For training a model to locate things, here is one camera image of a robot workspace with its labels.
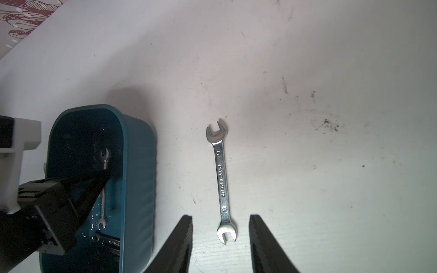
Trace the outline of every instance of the teal plastic bin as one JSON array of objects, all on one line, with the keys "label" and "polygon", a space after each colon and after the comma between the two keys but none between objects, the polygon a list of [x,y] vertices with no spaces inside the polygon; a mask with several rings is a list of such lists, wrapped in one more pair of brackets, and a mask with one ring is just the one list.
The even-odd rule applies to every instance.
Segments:
[{"label": "teal plastic bin", "polygon": [[119,261],[96,253],[92,237],[97,231],[100,198],[83,227],[76,246],[64,256],[42,253],[43,273],[140,273],[152,253],[155,199],[156,144],[142,120],[106,104],[64,111],[52,127],[46,178],[102,169],[101,149],[108,148],[111,174],[106,185],[108,224],[101,233],[120,238]]}]

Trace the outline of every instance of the dirt stain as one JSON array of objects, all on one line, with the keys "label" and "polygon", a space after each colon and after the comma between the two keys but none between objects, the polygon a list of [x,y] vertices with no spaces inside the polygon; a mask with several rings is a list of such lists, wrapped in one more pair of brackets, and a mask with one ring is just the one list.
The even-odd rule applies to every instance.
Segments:
[{"label": "dirt stain", "polygon": [[284,85],[283,87],[284,93],[288,95],[287,83],[285,82],[284,76],[282,76],[282,84]]},{"label": "dirt stain", "polygon": [[330,131],[335,131],[338,132],[338,129],[340,128],[340,125],[338,125],[335,122],[331,122],[329,121],[327,118],[325,118],[325,121],[323,122],[322,125],[320,125],[319,127],[322,128],[328,128]]}]

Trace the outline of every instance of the white bracket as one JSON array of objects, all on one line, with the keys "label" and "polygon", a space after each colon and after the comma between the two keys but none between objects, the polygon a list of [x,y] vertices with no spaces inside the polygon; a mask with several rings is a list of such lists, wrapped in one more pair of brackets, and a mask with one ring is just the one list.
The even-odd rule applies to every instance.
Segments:
[{"label": "white bracket", "polygon": [[17,196],[23,151],[34,150],[40,143],[40,121],[14,118],[12,147],[0,148],[0,210],[8,214],[20,210]]}]

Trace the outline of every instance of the chrome wrench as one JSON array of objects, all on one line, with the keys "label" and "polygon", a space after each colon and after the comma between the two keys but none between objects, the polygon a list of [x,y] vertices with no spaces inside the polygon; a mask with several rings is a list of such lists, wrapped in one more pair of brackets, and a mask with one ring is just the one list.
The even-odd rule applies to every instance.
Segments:
[{"label": "chrome wrench", "polygon": [[[105,155],[103,155],[102,151],[100,151],[100,160],[103,163],[103,169],[108,169],[108,160],[111,157],[111,151],[106,148]],[[102,225],[103,229],[106,228],[106,223],[108,222],[108,218],[105,215],[105,203],[106,203],[106,193],[105,187],[103,187],[101,191],[102,199],[100,204],[100,218],[97,220],[97,228],[100,230],[100,225]]]},{"label": "chrome wrench", "polygon": [[228,202],[228,186],[226,183],[226,167],[225,167],[225,153],[223,150],[223,141],[226,136],[226,128],[219,121],[217,122],[219,131],[215,134],[211,133],[209,126],[206,128],[206,139],[214,147],[215,155],[215,169],[217,171],[217,183],[218,183],[218,200],[220,202],[221,221],[220,226],[217,229],[217,237],[220,241],[226,245],[224,234],[229,232],[232,239],[237,239],[237,230],[235,225],[231,222],[229,215],[229,202]]}]

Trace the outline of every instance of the wrench jaw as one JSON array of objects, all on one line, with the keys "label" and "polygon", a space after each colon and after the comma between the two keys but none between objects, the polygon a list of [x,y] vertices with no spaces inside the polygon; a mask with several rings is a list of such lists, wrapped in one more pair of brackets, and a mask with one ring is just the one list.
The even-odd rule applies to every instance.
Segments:
[{"label": "wrench jaw", "polygon": [[106,216],[99,218],[99,220],[97,220],[97,229],[100,230],[100,225],[102,225],[102,229],[105,229],[107,220],[108,218],[106,218]]},{"label": "wrench jaw", "polygon": [[220,225],[217,229],[217,237],[222,242],[222,244],[226,245],[225,233],[229,232],[232,236],[234,242],[237,239],[237,231],[235,226],[231,224]]},{"label": "wrench jaw", "polygon": [[103,169],[108,168],[108,160],[111,157],[111,151],[108,148],[105,149],[105,154],[103,154],[103,150],[100,150],[100,161],[103,163]]},{"label": "wrench jaw", "polygon": [[206,139],[208,140],[209,143],[213,145],[222,142],[223,139],[225,139],[227,133],[226,127],[221,122],[217,121],[217,124],[218,124],[219,131],[216,132],[215,134],[211,132],[209,126],[206,128]]}]

